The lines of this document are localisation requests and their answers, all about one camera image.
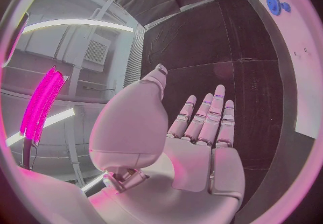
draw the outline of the pink light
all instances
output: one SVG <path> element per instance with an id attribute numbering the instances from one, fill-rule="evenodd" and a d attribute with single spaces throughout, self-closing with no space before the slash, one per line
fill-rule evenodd
<path id="1" fill-rule="evenodd" d="M 35 144 L 40 140 L 46 117 L 65 83 L 62 74 L 55 69 L 55 66 L 52 67 L 38 85 L 20 127 L 20 135 L 33 139 Z"/>

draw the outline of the light strip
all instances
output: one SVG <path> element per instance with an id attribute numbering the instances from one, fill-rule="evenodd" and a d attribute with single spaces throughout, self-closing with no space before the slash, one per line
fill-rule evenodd
<path id="1" fill-rule="evenodd" d="M 73 115 L 75 115 L 73 108 L 63 111 L 61 113 L 58 113 L 56 115 L 53 115 L 53 116 L 46 119 L 45 124 L 44 124 L 44 128 L 47 126 L 50 126 L 54 123 L 57 123 L 59 121 L 62 121 L 66 118 L 69 118 Z M 8 139 L 6 139 L 5 142 L 6 142 L 7 147 L 10 147 L 12 144 L 16 143 L 17 141 L 19 141 L 23 138 L 24 138 L 23 136 L 20 136 L 20 132 L 18 132 L 16 134 L 10 136 Z"/>
<path id="2" fill-rule="evenodd" d="M 35 23 L 32 25 L 29 25 L 25 27 L 23 34 L 37 30 L 42 29 L 43 27 L 48 26 L 58 26 L 58 25 L 94 25 L 94 26 L 104 26 L 104 27 L 110 27 L 112 29 L 120 29 L 124 31 L 133 32 L 134 29 L 128 26 L 123 26 L 111 22 L 104 22 L 100 20 L 93 20 L 93 19 L 78 19 L 78 18 L 69 18 L 69 19 L 54 19 L 54 20 L 48 20 L 44 22 Z"/>
<path id="3" fill-rule="evenodd" d="M 86 192 L 87 190 L 89 190 L 91 187 L 93 187 L 94 185 L 96 185 L 98 182 L 100 182 L 103 179 L 103 176 L 105 174 L 107 174 L 108 172 L 105 172 L 103 174 L 101 174 L 100 176 L 98 176 L 97 178 L 95 178 L 93 181 L 89 182 L 86 186 L 82 187 L 81 190 L 83 192 Z"/>

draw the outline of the fluorescent light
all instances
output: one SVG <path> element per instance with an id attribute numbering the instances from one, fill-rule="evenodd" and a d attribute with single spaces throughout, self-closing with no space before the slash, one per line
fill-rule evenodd
<path id="1" fill-rule="evenodd" d="M 47 126 L 50 126 L 51 124 L 62 121 L 66 118 L 69 118 L 73 115 L 75 115 L 73 108 L 63 111 L 61 113 L 58 113 L 56 115 L 53 115 L 53 116 L 46 119 L 45 124 L 44 124 L 44 128 Z M 10 147 L 13 143 L 21 140 L 22 138 L 23 138 L 23 136 L 20 136 L 20 132 L 12 135 L 11 137 L 9 137 L 8 139 L 5 140 L 7 147 Z"/>
<path id="2" fill-rule="evenodd" d="M 105 172 L 103 174 L 101 174 L 100 176 L 98 176 L 97 178 L 95 178 L 93 181 L 89 182 L 86 186 L 82 187 L 81 190 L 83 192 L 86 192 L 87 190 L 89 190 L 91 187 L 93 187 L 94 185 L 96 185 L 98 182 L 100 182 L 103 179 L 103 176 L 105 174 L 107 174 L 108 172 Z"/>
<path id="3" fill-rule="evenodd" d="M 110 27 L 113 29 L 120 29 L 124 31 L 133 32 L 134 29 L 128 26 L 123 26 L 115 23 L 110 22 L 104 22 L 100 20 L 93 20 L 93 19 L 78 19 L 78 18 L 69 18 L 69 19 L 54 19 L 54 20 L 48 20 L 44 22 L 35 23 L 32 25 L 29 25 L 25 27 L 23 33 L 27 33 L 36 29 L 41 29 L 43 27 L 48 26 L 58 26 L 58 25 L 94 25 L 94 26 L 104 26 L 104 27 Z"/>

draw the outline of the ventilation grille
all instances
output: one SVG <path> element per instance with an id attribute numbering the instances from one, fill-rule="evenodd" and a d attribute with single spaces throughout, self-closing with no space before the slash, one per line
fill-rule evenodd
<path id="1" fill-rule="evenodd" d="M 107 56 L 108 47 L 97 41 L 91 40 L 87 48 L 84 59 L 104 65 Z"/>
<path id="2" fill-rule="evenodd" d="M 146 29 L 138 24 L 131 44 L 123 87 L 140 79 L 145 32 Z"/>

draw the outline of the blue knob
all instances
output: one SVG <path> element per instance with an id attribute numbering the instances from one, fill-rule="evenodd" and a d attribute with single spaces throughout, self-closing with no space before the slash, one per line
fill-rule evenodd
<path id="1" fill-rule="evenodd" d="M 287 2 L 281 3 L 282 9 L 286 10 L 287 12 L 291 12 L 291 6 Z"/>
<path id="2" fill-rule="evenodd" d="M 276 16 L 280 15 L 282 12 L 282 6 L 279 0 L 267 0 L 267 6 L 270 12 Z"/>

